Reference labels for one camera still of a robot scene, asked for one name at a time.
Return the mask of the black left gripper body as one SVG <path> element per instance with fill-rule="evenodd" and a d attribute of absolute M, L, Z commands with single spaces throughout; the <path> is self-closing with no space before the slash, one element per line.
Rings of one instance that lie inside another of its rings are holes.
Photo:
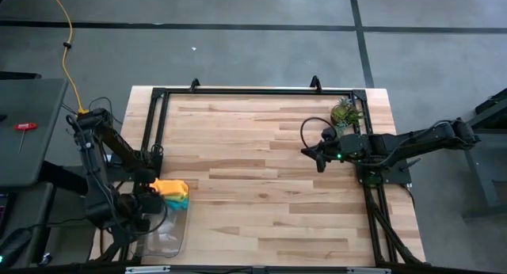
<path fill-rule="evenodd" d="M 141 186 L 136 188 L 133 182 L 120 181 L 113 185 L 117 192 L 115 202 L 116 218 L 118 226 L 129 235 L 141 236 L 149 234 L 157 229 L 152 225 L 153 215 L 140 212 L 138 197 L 144 193 L 157 193 L 153 188 Z"/>

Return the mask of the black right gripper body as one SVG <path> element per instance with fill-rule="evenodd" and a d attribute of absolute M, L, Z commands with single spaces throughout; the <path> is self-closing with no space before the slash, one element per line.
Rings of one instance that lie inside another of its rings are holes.
<path fill-rule="evenodd" d="M 369 135 L 347 134 L 338 136 L 332 127 L 322 131 L 320 162 L 368 162 L 372 160 L 372 144 Z"/>

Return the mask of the orange microfiber towel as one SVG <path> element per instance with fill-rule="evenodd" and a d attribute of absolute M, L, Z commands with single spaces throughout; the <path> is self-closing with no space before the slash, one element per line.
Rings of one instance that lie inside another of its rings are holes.
<path fill-rule="evenodd" d="M 181 180 L 160 180 L 155 179 L 150 187 L 163 196 L 185 197 L 189 193 L 188 185 Z"/>

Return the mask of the potted succulent plant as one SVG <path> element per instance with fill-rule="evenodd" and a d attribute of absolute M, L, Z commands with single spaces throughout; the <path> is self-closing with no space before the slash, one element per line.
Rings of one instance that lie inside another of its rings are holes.
<path fill-rule="evenodd" d="M 357 125 L 363 118 L 364 113 L 356 108 L 351 99 L 344 97 L 330 111 L 330 120 L 335 127 Z"/>

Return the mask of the clear plastic bin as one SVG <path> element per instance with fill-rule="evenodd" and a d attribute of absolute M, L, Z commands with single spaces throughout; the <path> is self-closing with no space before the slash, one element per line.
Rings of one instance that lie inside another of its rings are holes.
<path fill-rule="evenodd" d="M 188 210 L 173 211 L 165 202 L 165 210 L 151 217 L 157 229 L 139 238 L 134 249 L 135 257 L 176 257 L 183 249 Z"/>

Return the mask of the black desk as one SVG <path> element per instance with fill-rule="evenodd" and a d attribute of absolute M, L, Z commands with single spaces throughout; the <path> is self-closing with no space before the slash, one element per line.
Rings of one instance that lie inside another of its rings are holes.
<path fill-rule="evenodd" d="M 9 195 L 0 245 L 9 234 L 29 228 L 32 239 L 10 268 L 35 268 L 87 261 L 92 253 L 94 226 L 86 220 L 86 180 L 81 170 L 44 162 L 38 181 L 29 187 L 4 190 Z"/>

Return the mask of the grey side table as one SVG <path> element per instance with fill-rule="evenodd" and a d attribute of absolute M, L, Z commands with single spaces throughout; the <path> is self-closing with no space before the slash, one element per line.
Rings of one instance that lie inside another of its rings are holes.
<path fill-rule="evenodd" d="M 63 79 L 0 81 L 0 188 L 24 188 L 38 181 L 68 84 Z M 15 124 L 33 122 L 18 153 Z"/>

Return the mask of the black rounded device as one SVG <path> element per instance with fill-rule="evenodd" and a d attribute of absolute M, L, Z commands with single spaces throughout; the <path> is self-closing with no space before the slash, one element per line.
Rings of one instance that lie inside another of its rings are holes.
<path fill-rule="evenodd" d="M 9 234 L 0 245 L 0 268 L 12 267 L 31 239 L 32 231 L 29 228 L 20 228 Z"/>

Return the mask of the grey metal side cart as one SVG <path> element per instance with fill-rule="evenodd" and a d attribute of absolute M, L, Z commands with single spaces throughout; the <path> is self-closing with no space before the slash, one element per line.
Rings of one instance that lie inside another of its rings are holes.
<path fill-rule="evenodd" d="M 498 186 L 507 188 L 507 88 L 476 106 L 475 116 L 467 124 L 481 138 L 465 156 L 482 194 L 482 206 L 462 217 L 507 215 L 507 197 L 503 200 L 497 192 Z"/>

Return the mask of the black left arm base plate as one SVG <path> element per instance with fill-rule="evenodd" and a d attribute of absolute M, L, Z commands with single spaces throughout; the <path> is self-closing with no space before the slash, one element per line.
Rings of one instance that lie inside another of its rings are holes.
<path fill-rule="evenodd" d="M 111 182 L 120 182 L 120 181 L 126 181 L 131 182 L 132 180 L 132 174 L 128 173 L 122 166 L 121 166 L 121 160 L 120 158 L 112 153 L 111 163 L 107 164 L 107 175 L 108 179 Z M 155 172 L 157 177 L 160 177 L 161 171 L 162 171 L 162 160 L 163 160 L 163 153 L 152 153 L 150 152 L 150 155 L 153 158 L 153 166 L 151 167 Z"/>

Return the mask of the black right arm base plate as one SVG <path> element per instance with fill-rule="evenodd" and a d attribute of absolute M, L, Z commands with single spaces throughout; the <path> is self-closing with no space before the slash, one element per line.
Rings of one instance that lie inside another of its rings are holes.
<path fill-rule="evenodd" d="M 411 185 L 409 168 L 417 164 L 420 158 L 412 161 L 403 159 L 390 167 L 368 167 L 356 165 L 358 181 L 363 185 Z"/>

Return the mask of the silver metal bracket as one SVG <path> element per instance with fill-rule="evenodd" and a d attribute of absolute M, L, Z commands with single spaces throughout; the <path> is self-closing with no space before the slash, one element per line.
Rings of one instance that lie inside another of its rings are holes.
<path fill-rule="evenodd" d="M 392 274 L 388 268 L 363 268 L 363 267 L 349 267 L 346 271 L 347 274 Z"/>
<path fill-rule="evenodd" d="M 171 271 L 170 266 L 165 265 L 151 265 L 151 266 L 136 266 L 127 267 L 124 274 L 169 274 Z"/>

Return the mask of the black aluminium table frame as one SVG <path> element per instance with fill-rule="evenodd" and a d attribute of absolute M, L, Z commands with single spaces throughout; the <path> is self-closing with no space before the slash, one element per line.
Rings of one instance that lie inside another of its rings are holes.
<path fill-rule="evenodd" d="M 360 133 L 392 133 L 385 89 L 134 86 L 122 136 L 140 147 L 165 108 L 164 179 L 190 187 L 185 241 L 141 265 L 372 266 L 364 190 L 349 163 L 318 173 L 302 155 L 341 98 L 367 113 Z"/>

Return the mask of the red-handled hex key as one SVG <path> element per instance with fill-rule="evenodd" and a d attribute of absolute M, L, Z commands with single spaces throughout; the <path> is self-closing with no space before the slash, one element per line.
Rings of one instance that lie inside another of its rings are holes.
<path fill-rule="evenodd" d="M 21 132 L 21 140 L 18 147 L 18 153 L 21 153 L 21 149 L 23 147 L 23 143 L 25 141 L 25 134 L 27 131 L 36 130 L 38 128 L 38 125 L 33 122 L 23 123 L 23 124 L 15 124 L 13 126 L 13 129 L 15 131 Z"/>

